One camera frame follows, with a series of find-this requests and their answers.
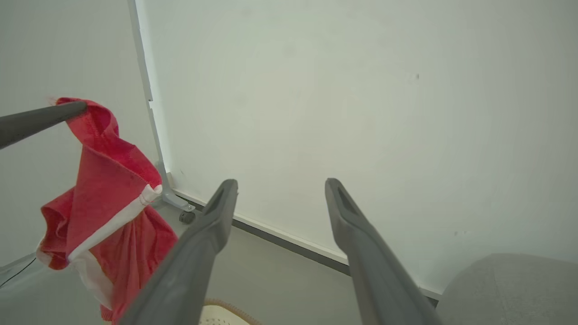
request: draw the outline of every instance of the metal frame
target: metal frame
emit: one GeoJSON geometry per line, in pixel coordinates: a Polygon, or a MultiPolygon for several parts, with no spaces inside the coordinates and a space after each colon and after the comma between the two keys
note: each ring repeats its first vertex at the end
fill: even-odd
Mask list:
{"type": "Polygon", "coordinates": [[[162,156],[161,143],[160,140],[158,139],[157,125],[154,120],[154,112],[149,104],[149,102],[153,101],[153,92],[150,87],[149,72],[146,67],[145,49],[143,47],[142,36],[140,34],[140,24],[138,12],[136,9],[136,0],[128,0],[128,11],[131,16],[132,36],[135,41],[136,59],[139,64],[140,78],[142,79],[143,82],[143,90],[144,95],[146,97],[147,112],[149,114],[150,125],[153,130],[154,143],[156,145],[158,153],[157,169],[158,172],[161,174],[162,178],[162,194],[161,194],[162,200],[172,206],[175,206],[183,210],[183,213],[181,213],[179,219],[183,223],[188,224],[191,223],[196,218],[196,213],[198,211],[195,210],[194,206],[192,206],[182,198],[178,197],[173,192],[166,173],[165,162],[162,156]]]}

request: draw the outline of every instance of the white stripe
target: white stripe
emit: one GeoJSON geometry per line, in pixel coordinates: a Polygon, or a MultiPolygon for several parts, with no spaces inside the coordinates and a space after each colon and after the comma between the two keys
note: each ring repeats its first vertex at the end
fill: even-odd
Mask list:
{"type": "Polygon", "coordinates": [[[101,305],[112,310],[113,285],[109,278],[102,272],[101,265],[89,250],[80,253],[71,265],[80,274],[80,279],[86,289],[94,295],[101,305]]]}
{"type": "Polygon", "coordinates": [[[70,253],[68,260],[72,262],[80,254],[98,245],[122,226],[132,221],[134,218],[136,218],[137,215],[139,215],[145,206],[150,204],[155,198],[161,195],[161,193],[161,185],[153,189],[149,184],[147,184],[137,198],[132,200],[132,202],[130,202],[121,211],[119,211],[104,226],[97,229],[92,235],[90,235],[80,245],[78,245],[72,251],[72,253],[70,253]]]}

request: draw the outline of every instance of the red towel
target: red towel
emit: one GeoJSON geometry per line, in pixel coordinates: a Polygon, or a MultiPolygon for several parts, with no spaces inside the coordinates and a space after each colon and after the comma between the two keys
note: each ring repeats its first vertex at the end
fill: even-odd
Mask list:
{"type": "Polygon", "coordinates": [[[177,236],[149,206],[162,191],[157,170],[118,137],[108,109],[85,102],[87,111],[68,121],[83,145],[76,186],[42,207],[47,230],[36,255],[52,269],[72,264],[114,324],[177,236]]]}

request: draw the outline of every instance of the white wall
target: white wall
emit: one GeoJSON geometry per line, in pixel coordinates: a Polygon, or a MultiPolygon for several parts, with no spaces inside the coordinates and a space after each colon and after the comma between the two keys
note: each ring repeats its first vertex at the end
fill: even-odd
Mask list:
{"type": "MultiPolygon", "coordinates": [[[[158,160],[126,1],[2,1],[0,45],[0,115],[92,99],[112,110],[121,137],[158,160]]],[[[36,249],[40,207],[74,186],[79,160],[66,124],[0,150],[0,266],[36,249]]]]}
{"type": "Polygon", "coordinates": [[[492,252],[578,261],[578,2],[144,2],[178,189],[236,178],[336,250],[339,178],[437,292],[492,252]]]}

